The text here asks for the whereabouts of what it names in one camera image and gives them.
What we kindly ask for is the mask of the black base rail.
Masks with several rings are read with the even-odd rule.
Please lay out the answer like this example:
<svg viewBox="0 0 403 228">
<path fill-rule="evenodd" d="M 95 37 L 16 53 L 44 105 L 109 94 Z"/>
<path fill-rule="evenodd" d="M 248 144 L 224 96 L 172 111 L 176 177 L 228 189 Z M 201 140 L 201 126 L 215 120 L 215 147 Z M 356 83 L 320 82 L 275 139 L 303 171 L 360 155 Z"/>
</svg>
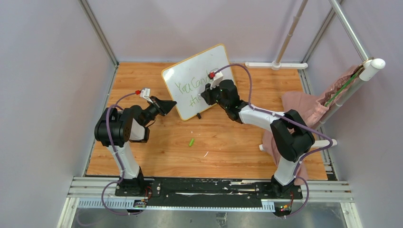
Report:
<svg viewBox="0 0 403 228">
<path fill-rule="evenodd" d="M 145 197 L 151 206 L 207 208 L 255 208 L 262 200 L 302 199 L 300 187 L 273 187 L 270 180 L 149 177 L 142 186 L 125 180 L 116 186 L 115 195 Z"/>
</svg>

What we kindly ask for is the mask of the silver clothes rack pole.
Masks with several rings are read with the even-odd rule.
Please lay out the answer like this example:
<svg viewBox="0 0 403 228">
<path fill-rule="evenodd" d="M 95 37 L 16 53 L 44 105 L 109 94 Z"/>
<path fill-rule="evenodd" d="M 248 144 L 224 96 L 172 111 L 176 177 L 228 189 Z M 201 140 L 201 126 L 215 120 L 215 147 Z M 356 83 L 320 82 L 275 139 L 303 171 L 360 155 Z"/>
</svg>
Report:
<svg viewBox="0 0 403 228">
<path fill-rule="evenodd" d="M 290 27 L 290 29 L 289 29 L 289 31 L 287 33 L 287 36 L 286 36 L 285 40 L 284 40 L 284 42 L 283 42 L 283 44 L 281 46 L 279 54 L 278 54 L 276 60 L 274 61 L 274 65 L 281 66 L 281 60 L 282 60 L 282 58 L 284 56 L 284 53 L 285 53 L 285 51 L 286 51 L 286 49 L 287 49 L 287 47 L 289 45 L 289 42 L 290 42 L 290 40 L 291 40 L 291 38 L 292 38 L 292 36 L 294 34 L 294 31 L 295 31 L 295 29 L 296 29 L 296 27 L 297 27 L 297 25 L 299 23 L 299 20 L 300 20 L 302 14 L 303 14 L 303 11 L 304 11 L 307 3 L 308 3 L 308 0 L 303 0 L 301 2 L 301 5 L 300 5 L 296 15 L 293 17 L 293 22 L 291 24 L 291 27 Z"/>
</svg>

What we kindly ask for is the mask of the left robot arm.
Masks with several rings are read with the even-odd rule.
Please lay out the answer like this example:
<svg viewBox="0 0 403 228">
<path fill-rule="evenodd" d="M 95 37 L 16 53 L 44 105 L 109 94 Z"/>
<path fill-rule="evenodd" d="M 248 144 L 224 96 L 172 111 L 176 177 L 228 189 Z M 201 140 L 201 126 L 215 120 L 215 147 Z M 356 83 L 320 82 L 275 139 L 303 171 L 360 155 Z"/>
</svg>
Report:
<svg viewBox="0 0 403 228">
<path fill-rule="evenodd" d="M 148 104 L 145 109 L 133 105 L 123 110 L 114 105 L 106 108 L 96 123 L 95 140 L 111 152 L 120 171 L 117 196 L 141 196 L 151 188 L 134 159 L 130 143 L 148 142 L 151 122 L 159 115 L 166 116 L 177 102 L 151 96 Z"/>
</svg>

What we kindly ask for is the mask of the white rack side foot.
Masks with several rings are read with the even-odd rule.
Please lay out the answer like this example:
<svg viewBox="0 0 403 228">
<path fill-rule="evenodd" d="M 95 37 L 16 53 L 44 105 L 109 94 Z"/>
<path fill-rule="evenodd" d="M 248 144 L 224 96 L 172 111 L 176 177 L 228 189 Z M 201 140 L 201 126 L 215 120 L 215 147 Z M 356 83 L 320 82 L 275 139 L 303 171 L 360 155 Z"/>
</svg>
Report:
<svg viewBox="0 0 403 228">
<path fill-rule="evenodd" d="M 317 141 L 315 141 L 315 143 L 311 147 L 312 148 L 322 148 L 322 147 L 328 146 L 329 144 L 330 144 L 329 140 L 317 140 Z M 337 140 L 332 139 L 331 147 L 336 146 L 337 144 L 338 144 Z M 264 149 L 262 144 L 259 145 L 259 149 L 261 151 L 265 151 L 265 149 Z"/>
</svg>

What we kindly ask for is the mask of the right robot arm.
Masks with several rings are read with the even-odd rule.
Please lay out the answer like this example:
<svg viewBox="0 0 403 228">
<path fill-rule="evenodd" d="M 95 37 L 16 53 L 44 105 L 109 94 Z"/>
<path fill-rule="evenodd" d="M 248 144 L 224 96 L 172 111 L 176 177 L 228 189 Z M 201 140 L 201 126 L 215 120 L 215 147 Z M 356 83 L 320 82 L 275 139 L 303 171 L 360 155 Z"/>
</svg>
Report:
<svg viewBox="0 0 403 228">
<path fill-rule="evenodd" d="M 276 113 L 253 106 L 240 99 L 237 87 L 229 79 L 214 88 L 207 84 L 200 96 L 208 105 L 218 104 L 232 121 L 254 125 L 272 133 L 280 159 L 271 178 L 271 192 L 280 199 L 288 195 L 296 179 L 294 171 L 300 158 L 315 142 L 300 114 L 293 109 Z"/>
</svg>

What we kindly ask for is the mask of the yellow framed whiteboard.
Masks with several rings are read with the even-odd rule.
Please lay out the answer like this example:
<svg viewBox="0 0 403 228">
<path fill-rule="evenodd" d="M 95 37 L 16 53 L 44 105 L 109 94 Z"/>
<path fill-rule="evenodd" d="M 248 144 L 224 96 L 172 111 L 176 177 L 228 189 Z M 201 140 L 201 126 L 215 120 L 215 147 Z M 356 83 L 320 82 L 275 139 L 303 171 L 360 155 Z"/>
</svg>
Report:
<svg viewBox="0 0 403 228">
<path fill-rule="evenodd" d="M 208 74 L 229 64 L 225 46 L 217 44 L 161 72 L 172 100 L 177 102 L 175 107 L 183 121 L 212 107 L 199 94 L 204 91 L 206 84 L 212 83 Z"/>
</svg>

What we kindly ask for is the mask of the white clothes rack base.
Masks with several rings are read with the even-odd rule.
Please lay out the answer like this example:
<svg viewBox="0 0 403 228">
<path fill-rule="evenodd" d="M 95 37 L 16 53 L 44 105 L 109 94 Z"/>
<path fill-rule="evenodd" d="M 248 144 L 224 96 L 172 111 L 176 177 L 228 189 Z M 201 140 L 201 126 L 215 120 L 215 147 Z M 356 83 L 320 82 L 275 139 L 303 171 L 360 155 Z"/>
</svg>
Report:
<svg viewBox="0 0 403 228">
<path fill-rule="evenodd" d="M 272 70 L 280 69 L 296 69 L 303 70 L 308 67 L 307 63 L 276 63 L 275 61 L 271 63 L 267 62 L 245 62 L 245 66 L 248 68 L 266 68 Z"/>
</svg>

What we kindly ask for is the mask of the green clothes hanger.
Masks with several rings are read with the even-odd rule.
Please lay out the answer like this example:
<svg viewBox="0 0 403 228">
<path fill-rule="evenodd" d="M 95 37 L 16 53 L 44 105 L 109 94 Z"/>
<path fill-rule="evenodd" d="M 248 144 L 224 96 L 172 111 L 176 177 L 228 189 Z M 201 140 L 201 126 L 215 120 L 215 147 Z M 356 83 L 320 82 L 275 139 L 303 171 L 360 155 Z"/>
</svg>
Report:
<svg viewBox="0 0 403 228">
<path fill-rule="evenodd" d="M 363 70 L 364 66 L 362 64 L 350 67 L 322 94 L 321 104 L 330 108 L 351 87 Z"/>
</svg>

